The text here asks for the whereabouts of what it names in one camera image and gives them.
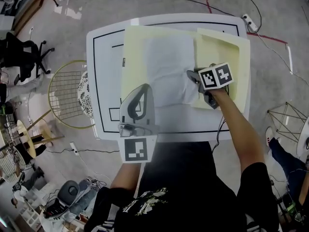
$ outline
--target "person's leg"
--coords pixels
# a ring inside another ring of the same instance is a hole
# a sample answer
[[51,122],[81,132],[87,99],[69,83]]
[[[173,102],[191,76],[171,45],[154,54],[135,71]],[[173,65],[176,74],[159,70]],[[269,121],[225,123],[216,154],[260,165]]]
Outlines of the person's leg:
[[34,143],[39,142],[39,141],[42,141],[42,140],[44,140],[44,138],[43,138],[42,136],[36,137],[36,138],[32,139],[32,141],[33,141]]
[[79,192],[86,190],[91,185],[91,183],[94,182],[96,182],[96,180],[94,181],[94,179],[90,176],[86,179],[83,179],[80,183],[78,183]]
[[42,171],[42,169],[40,167],[37,168],[36,171],[34,171],[34,173],[32,174],[32,176],[30,177],[29,180],[25,181],[22,185],[27,189],[27,190],[31,190],[31,188],[34,186],[34,183],[36,182],[36,180],[38,178],[40,178],[42,175],[44,174],[44,172]]
[[40,145],[39,147],[37,147],[35,149],[35,152],[37,154],[37,156],[39,156],[40,154],[42,154],[44,152],[44,150],[46,149],[46,145]]
[[29,148],[28,144],[24,144],[26,148],[24,148],[24,146],[22,144],[18,144],[15,146],[15,148],[18,150],[18,152],[21,154],[21,156],[23,157],[25,164],[29,164],[30,161],[33,159],[28,152],[26,151],[27,148]]
[[27,82],[26,84],[7,87],[9,95],[6,100],[8,101],[19,95],[30,93],[33,89],[40,86],[42,79],[43,75],[40,75],[40,77],[35,78],[32,81]]
[[290,172],[296,169],[306,169],[305,163],[290,153],[286,152],[275,138],[270,140],[269,147],[271,149],[273,158],[283,168],[286,178],[288,178]]
[[297,202],[306,175],[305,163],[286,152],[275,138],[270,140],[269,147],[273,158],[283,168],[292,199]]
[[74,214],[79,214],[85,210],[90,204],[91,200],[95,197],[97,191],[94,188],[91,188],[88,193],[82,196],[77,203],[70,207],[70,212]]

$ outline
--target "hand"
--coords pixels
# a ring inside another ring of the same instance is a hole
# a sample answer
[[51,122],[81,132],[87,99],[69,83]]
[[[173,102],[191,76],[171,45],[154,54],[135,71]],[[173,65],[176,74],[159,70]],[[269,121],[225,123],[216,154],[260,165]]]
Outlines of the hand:
[[227,95],[224,88],[209,89],[208,91],[214,96],[214,98]]

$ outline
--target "red object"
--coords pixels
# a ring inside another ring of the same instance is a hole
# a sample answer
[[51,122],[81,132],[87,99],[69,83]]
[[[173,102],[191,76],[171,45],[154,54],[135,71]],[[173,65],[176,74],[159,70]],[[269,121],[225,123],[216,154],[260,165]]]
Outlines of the red object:
[[208,3],[208,0],[206,0],[206,4],[207,4],[208,10],[209,10],[209,13],[212,14],[211,8],[210,8],[209,3]]
[[[248,32],[247,32],[247,34],[248,34],[248,35],[252,35],[252,36],[257,36],[256,33],[248,33]],[[266,35],[261,35],[261,34],[260,34],[260,37],[266,38],[266,39],[269,39],[269,40],[273,40],[273,41],[277,41],[277,42],[280,42],[280,43],[283,43],[283,44],[288,44],[287,42],[285,42],[285,41],[283,41],[283,40],[279,40],[279,39],[276,39],[276,38],[268,37],[268,36],[266,36]]]

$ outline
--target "white cable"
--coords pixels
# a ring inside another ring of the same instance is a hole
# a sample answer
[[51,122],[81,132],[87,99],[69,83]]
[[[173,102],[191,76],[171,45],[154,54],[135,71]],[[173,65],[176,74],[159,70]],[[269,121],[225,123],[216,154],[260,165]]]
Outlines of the white cable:
[[87,166],[87,164],[86,164],[85,161],[83,160],[83,158],[82,158],[80,155],[78,155],[78,156],[80,157],[80,159],[82,160],[82,162],[85,164],[86,168],[87,168],[89,171],[91,171],[91,172],[93,172],[94,174],[97,174],[97,175],[105,176],[106,178],[108,178],[108,180],[109,180],[109,181],[111,182],[111,184],[112,184],[111,179],[110,179],[107,175],[105,175],[105,174],[98,174],[97,172],[95,172],[95,171],[89,169],[88,166]]
[[261,38],[261,36],[260,36],[258,33],[257,33],[257,36],[261,39],[261,41],[264,43],[264,45],[265,45],[269,50],[272,50],[274,53],[276,53],[276,54],[283,60],[283,62],[285,63],[286,67],[289,69],[289,72],[290,72],[290,73],[292,73],[293,75],[299,77],[299,78],[300,78],[301,80],[303,80],[303,81],[307,84],[307,86],[309,87],[308,82],[307,82],[304,78],[302,78],[301,76],[295,74],[295,73],[293,72],[293,70],[291,70],[291,68],[290,68],[290,66],[287,64],[287,62],[283,59],[283,57],[281,57],[281,55],[280,55],[278,52],[276,52],[274,49],[270,48],[270,47],[265,43],[265,41]]

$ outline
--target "blue jeans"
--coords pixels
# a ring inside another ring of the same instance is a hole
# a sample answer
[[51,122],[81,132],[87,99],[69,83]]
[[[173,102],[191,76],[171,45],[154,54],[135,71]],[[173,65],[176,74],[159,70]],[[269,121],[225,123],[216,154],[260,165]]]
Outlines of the blue jeans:
[[298,202],[300,191],[306,175],[306,165],[300,159],[295,158],[290,153],[286,152],[279,142],[273,138],[269,142],[273,158],[281,165],[288,179],[288,185],[290,189],[290,195],[294,202]]
[[[89,186],[89,184],[86,181],[82,180],[79,183],[79,191],[80,191],[80,193],[83,192],[84,190],[86,190],[88,186]],[[85,210],[88,207],[88,205],[90,204],[91,200],[95,197],[96,194],[97,194],[97,191],[91,188],[88,193],[83,195],[78,200],[78,202],[76,202],[74,205],[72,205],[70,207],[70,212],[72,212],[72,213],[74,213],[76,215],[81,213],[83,210]]]

